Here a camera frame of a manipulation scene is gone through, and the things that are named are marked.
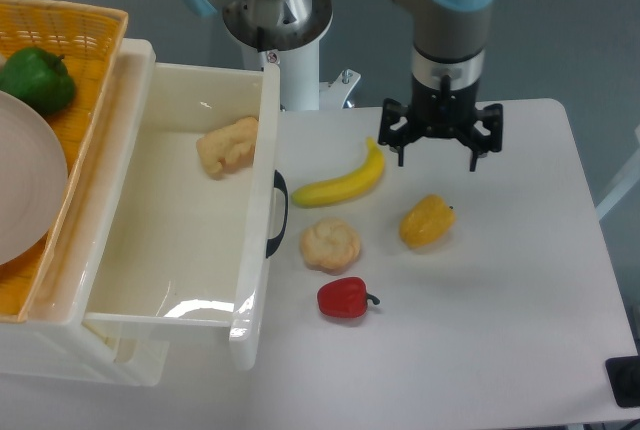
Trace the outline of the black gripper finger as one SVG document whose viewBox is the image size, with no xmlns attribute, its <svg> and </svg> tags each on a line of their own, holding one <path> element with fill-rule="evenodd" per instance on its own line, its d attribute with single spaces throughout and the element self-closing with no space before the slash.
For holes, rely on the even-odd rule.
<svg viewBox="0 0 640 430">
<path fill-rule="evenodd" d="M 378 144 L 397 154 L 398 165 L 404 165 L 405 148 L 423 137 L 423 127 L 410 105 L 386 98 L 382 105 Z"/>
<path fill-rule="evenodd" d="M 457 126 L 457 139 L 471 151 L 469 171 L 475 172 L 477 162 L 488 153 L 499 153 L 503 143 L 503 105 L 493 103 L 473 108 Z"/>
</svg>

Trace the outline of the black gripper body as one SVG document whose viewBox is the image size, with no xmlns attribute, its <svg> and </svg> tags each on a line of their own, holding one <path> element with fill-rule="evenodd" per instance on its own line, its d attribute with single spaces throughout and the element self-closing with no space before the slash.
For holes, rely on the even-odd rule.
<svg viewBox="0 0 640 430">
<path fill-rule="evenodd" d="M 405 141 L 422 137 L 475 141 L 481 133 L 475 129 L 477 121 L 476 97 L 479 79 L 471 85 L 454 90 L 450 78 L 444 88 L 431 88 L 412 77 L 412 95 L 402 127 Z"/>
</svg>

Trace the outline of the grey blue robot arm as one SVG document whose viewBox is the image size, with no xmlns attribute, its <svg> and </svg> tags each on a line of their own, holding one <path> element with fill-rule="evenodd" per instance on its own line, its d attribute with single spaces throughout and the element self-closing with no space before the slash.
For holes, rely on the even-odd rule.
<svg viewBox="0 0 640 430">
<path fill-rule="evenodd" d="M 396 153 L 421 138 L 454 139 L 473 158 L 502 148 L 503 108 L 476 105 L 494 0 L 391 0 L 413 22 L 411 99 L 386 99 L 378 140 Z M 287 110 L 317 110 L 334 94 L 319 83 L 319 44 L 331 0 L 183 0 L 200 16 L 221 15 L 249 69 L 282 70 Z"/>
</svg>

